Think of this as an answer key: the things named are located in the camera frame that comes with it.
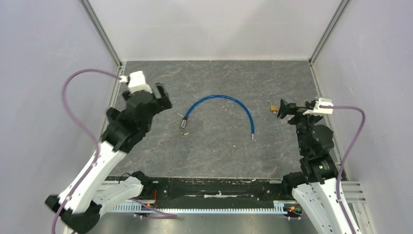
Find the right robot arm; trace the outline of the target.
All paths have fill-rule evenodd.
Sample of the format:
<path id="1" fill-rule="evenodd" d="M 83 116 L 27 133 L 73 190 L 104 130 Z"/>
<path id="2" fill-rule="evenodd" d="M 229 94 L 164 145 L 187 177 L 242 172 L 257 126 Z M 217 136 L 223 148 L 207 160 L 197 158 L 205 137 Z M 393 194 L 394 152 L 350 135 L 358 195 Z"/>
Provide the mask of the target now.
<path id="1" fill-rule="evenodd" d="M 338 168 L 330 155 L 334 132 L 319 123 L 333 109 L 327 98 L 307 101 L 302 107 L 280 100 L 277 118 L 291 116 L 288 124 L 296 128 L 301 155 L 301 171 L 283 177 L 281 192 L 301 205 L 319 234 L 359 234 L 361 229 L 342 189 L 343 168 Z"/>

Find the brass padlock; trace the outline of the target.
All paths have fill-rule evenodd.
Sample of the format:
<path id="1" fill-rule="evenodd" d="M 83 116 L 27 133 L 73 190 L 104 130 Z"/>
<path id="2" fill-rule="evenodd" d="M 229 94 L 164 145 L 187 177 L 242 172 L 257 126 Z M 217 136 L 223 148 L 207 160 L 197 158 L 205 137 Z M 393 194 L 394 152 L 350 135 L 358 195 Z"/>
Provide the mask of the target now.
<path id="1" fill-rule="evenodd" d="M 265 105 L 269 107 L 270 111 L 271 111 L 273 114 L 277 114 L 277 113 L 278 113 L 279 107 L 278 107 L 277 105 L 273 105 L 271 101 L 269 101 L 269 100 L 266 101 L 266 102 L 265 102 Z"/>

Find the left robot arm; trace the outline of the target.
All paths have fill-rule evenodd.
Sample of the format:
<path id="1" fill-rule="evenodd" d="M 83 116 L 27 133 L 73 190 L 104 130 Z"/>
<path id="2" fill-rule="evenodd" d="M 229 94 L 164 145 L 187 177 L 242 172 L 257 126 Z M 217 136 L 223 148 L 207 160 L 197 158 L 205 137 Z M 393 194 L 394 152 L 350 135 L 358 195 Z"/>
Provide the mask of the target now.
<path id="1" fill-rule="evenodd" d="M 156 97 L 148 84 L 136 91 L 132 88 L 125 91 L 126 108 L 119 111 L 111 107 L 106 111 L 109 125 L 91 159 L 63 192 L 46 198 L 45 204 L 75 233 L 86 234 L 106 212 L 130 198 L 147 199 L 152 195 L 153 186 L 142 172 L 103 192 L 97 190 L 112 169 L 151 130 L 153 117 L 172 108 L 163 84 L 156 83 L 156 88 L 160 97 Z"/>

